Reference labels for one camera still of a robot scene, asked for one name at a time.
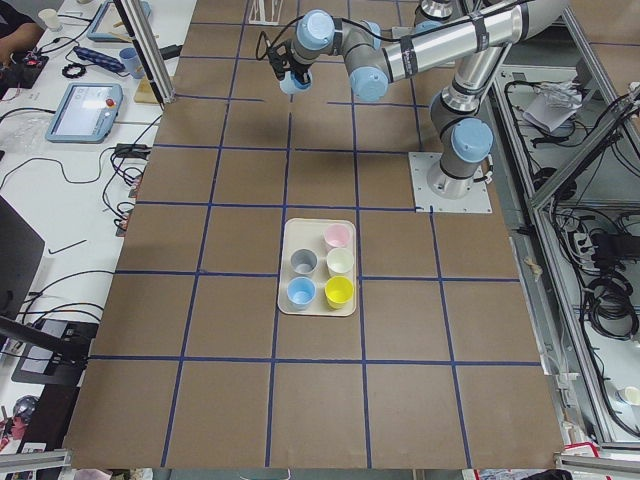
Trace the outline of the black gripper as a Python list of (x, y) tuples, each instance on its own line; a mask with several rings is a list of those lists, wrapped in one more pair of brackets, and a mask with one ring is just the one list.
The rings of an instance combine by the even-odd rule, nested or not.
[(295, 85), (310, 85), (312, 83), (310, 64), (301, 63), (293, 58), (288, 60), (288, 64)]

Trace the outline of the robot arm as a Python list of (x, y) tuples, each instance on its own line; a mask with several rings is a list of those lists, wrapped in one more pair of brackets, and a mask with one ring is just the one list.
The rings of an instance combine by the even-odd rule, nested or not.
[(415, 33), (427, 31), (447, 22), (453, 14), (451, 0), (420, 0), (414, 11)]
[(443, 147), (427, 174), (429, 188), (446, 199), (464, 197), (479, 165), (489, 156), (493, 133), (477, 117), (492, 75), (509, 48), (548, 28), (565, 1), (498, 1), (458, 19), (448, 1), (422, 1), (403, 36), (385, 38), (367, 21), (350, 21), (315, 9), (296, 22), (294, 35), (267, 50), (280, 88), (295, 94), (310, 88), (310, 68), (322, 55), (343, 59), (353, 94), (380, 100), (394, 82), (453, 62), (456, 71), (430, 106)]

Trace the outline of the person forearm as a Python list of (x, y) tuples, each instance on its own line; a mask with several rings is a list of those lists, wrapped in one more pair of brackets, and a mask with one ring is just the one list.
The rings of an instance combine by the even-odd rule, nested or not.
[(1, 38), (1, 64), (7, 66), (11, 62), (11, 55), (34, 49), (44, 30), (33, 22), (20, 25), (13, 33)]

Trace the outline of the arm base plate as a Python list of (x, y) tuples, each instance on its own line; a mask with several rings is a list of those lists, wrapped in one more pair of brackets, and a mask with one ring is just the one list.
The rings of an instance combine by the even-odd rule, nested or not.
[(440, 169), (441, 153), (410, 152), (408, 154), (415, 210), (424, 213), (491, 214), (488, 192), (491, 183), (492, 159), (476, 165), (474, 176), (456, 180)]

